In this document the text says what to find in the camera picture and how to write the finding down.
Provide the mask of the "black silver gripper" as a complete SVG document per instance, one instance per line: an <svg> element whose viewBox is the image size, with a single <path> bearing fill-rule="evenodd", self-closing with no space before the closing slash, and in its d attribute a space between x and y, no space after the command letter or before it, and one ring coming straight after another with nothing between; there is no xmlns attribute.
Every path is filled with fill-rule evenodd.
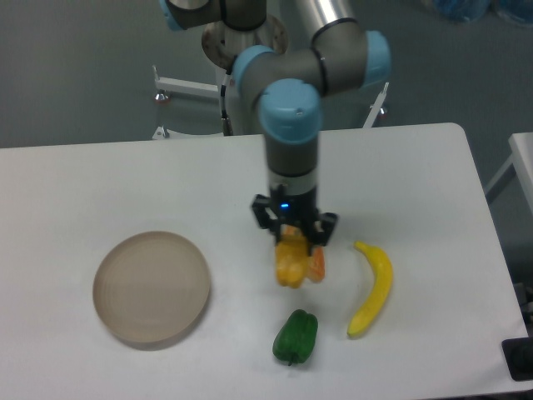
<svg viewBox="0 0 533 400"><path fill-rule="evenodd" d="M325 247L339 217L333 212L317 211L317 169L293 177L269 169L267 181L270 197L257 194L251 205L259 228L274 237L275 245L281 241L282 225L299 228L307 240L309 256L315 248Z"/></svg>

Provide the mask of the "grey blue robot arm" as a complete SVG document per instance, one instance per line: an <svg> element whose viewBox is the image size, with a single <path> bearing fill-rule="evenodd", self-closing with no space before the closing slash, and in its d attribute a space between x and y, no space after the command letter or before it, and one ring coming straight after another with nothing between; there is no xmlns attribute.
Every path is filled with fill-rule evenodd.
<svg viewBox="0 0 533 400"><path fill-rule="evenodd" d="M363 29L344 1L297 2L311 45L291 54L255 43L267 23L263 1L162 1L160 8L171 30L220 23L237 34L225 41L236 51L228 72L265 140L270 193L253 200L257 223L277 242L284 227L297 228L308 253L327 245L338 217L316 204L321 99L386 80L386 37Z"/></svg>

